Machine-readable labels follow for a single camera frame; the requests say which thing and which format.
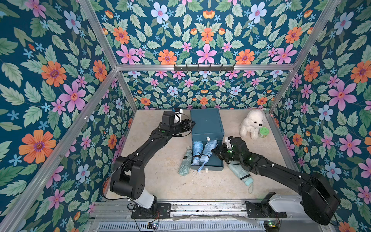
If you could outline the light blue umbrella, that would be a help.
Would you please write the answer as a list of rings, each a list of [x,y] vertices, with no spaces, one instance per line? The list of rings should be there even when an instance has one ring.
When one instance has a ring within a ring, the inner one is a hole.
[[[217,147],[217,141],[216,140],[210,140],[206,143],[201,158],[199,162],[201,163],[200,168],[198,169],[198,172],[200,172],[205,164],[209,161],[210,157],[212,156],[212,150]]]
[[[200,165],[200,159],[203,152],[203,142],[195,141],[193,142],[192,147],[192,164],[191,165]]]

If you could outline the teal drawer cabinet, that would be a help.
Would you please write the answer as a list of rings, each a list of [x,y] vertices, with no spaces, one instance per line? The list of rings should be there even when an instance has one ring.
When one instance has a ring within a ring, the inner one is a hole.
[[[192,109],[190,111],[191,120],[196,123],[192,129],[192,146],[195,141],[202,141],[203,148],[210,140],[216,140],[217,146],[222,145],[224,138],[224,128],[219,109]],[[200,165],[191,165],[191,169],[198,170]],[[217,156],[212,155],[202,170],[222,171],[223,161]]]

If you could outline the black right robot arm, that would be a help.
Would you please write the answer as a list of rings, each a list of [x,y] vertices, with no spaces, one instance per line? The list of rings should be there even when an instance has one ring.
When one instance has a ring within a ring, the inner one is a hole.
[[[341,201],[322,174],[310,175],[291,170],[251,152],[242,138],[230,138],[230,146],[223,144],[211,150],[212,154],[225,162],[235,161],[249,173],[267,177],[292,189],[301,196],[300,204],[310,219],[321,225],[330,224]]]

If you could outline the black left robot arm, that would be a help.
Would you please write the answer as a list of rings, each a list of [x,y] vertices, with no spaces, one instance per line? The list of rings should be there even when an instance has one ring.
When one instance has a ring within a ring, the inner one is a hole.
[[[109,185],[111,192],[132,200],[143,209],[156,208],[157,198],[145,189],[145,167],[173,137],[184,137],[186,132],[192,131],[196,123],[189,117],[182,119],[182,115],[177,111],[163,112],[162,121],[149,138],[128,156],[116,159]]]

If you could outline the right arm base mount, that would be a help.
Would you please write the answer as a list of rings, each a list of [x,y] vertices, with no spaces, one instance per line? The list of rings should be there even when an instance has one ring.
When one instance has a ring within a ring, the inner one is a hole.
[[[270,199],[275,195],[275,192],[269,192],[259,203],[245,201],[245,206],[249,218],[287,218],[286,212],[276,212],[269,205]]]

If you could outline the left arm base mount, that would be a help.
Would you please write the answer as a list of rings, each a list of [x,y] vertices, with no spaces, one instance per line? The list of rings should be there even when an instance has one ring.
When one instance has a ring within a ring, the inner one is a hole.
[[[163,219],[170,218],[171,215],[170,203],[155,203],[150,209],[135,205],[131,209],[132,219]]]

